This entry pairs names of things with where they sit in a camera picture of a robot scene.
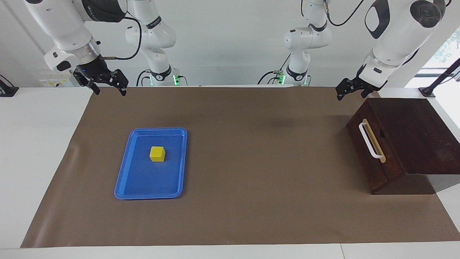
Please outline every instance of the dark brown wooden cabinet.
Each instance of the dark brown wooden cabinet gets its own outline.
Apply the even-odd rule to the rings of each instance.
[[[367,99],[347,124],[372,194],[460,183],[460,143],[425,99]]]

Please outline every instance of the blue tray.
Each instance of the blue tray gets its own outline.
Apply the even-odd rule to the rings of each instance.
[[[165,162],[150,160],[151,147],[164,147]],[[131,132],[115,187],[120,200],[173,199],[184,185],[187,130],[135,129]]]

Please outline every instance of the yellow block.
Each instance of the yellow block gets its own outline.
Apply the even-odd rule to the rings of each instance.
[[[152,147],[150,150],[150,159],[152,162],[164,162],[166,151],[164,147]]]

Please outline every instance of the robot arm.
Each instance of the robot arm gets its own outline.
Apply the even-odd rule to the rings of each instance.
[[[154,0],[130,0],[132,15],[142,26],[142,43],[140,51],[147,59],[156,86],[177,85],[180,82],[175,77],[175,69],[169,64],[164,48],[176,44],[176,34],[161,18]],[[133,27],[126,30],[126,40],[137,47],[139,31]]]
[[[100,82],[126,95],[128,80],[121,70],[112,72],[107,68],[85,21],[117,23],[125,17],[127,0],[24,0],[24,3],[55,44],[45,55],[47,65],[54,72],[76,67],[80,84],[96,94],[100,90],[95,82]]]
[[[363,98],[379,91],[391,74],[413,57],[436,30],[444,16],[444,0],[406,0],[390,6],[388,0],[376,0],[366,15],[366,27],[376,45],[364,60],[356,78],[345,78],[336,88],[337,98],[364,90]]]
[[[303,11],[309,26],[295,28],[284,36],[284,45],[291,51],[291,60],[284,69],[285,83],[304,84],[311,60],[306,50],[325,47],[331,42],[332,32],[328,28],[324,2],[330,4],[332,0],[308,0]]]

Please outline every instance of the black pole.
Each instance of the black pole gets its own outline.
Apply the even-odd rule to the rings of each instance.
[[[424,97],[435,97],[433,94],[434,89],[459,67],[460,59],[457,59],[457,61],[455,61],[452,66],[450,66],[442,75],[440,75],[433,84],[426,88],[419,88],[419,91]]]
[[[0,97],[13,97],[19,87],[7,86],[2,80],[0,80]]]

